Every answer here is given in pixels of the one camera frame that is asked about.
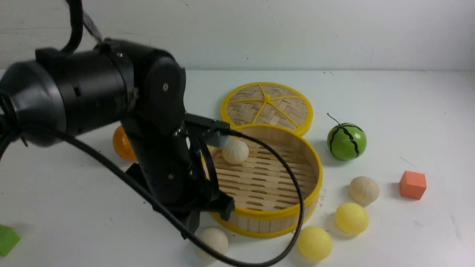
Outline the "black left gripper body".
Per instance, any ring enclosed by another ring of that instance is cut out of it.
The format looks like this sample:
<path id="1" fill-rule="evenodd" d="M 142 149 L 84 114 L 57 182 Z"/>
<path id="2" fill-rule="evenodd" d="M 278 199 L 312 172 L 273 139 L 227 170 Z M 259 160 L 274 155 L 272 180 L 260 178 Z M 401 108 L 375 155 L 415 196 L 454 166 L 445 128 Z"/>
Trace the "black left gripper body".
<path id="1" fill-rule="evenodd" d="M 207 144 L 188 134 L 184 120 L 165 135 L 138 116 L 124 119 L 122 126 L 137 160 L 126 173 L 152 195 L 155 211 L 168 211 L 191 233 L 202 212 L 230 219 L 235 202 L 219 189 Z"/>

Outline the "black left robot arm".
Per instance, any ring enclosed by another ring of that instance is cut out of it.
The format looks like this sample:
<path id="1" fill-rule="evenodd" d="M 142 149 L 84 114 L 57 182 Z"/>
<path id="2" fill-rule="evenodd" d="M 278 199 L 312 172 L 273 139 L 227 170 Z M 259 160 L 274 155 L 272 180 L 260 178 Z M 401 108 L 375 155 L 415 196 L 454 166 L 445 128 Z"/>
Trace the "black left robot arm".
<path id="1" fill-rule="evenodd" d="M 21 139 L 40 147 L 68 141 L 112 170 L 182 236 L 200 213 L 229 220 L 208 146 L 224 147 L 230 125 L 188 113 L 186 71 L 167 51 L 106 39 L 90 51 L 38 49 L 1 79 L 1 153 Z M 76 136 L 120 122 L 134 163 L 124 172 Z"/>

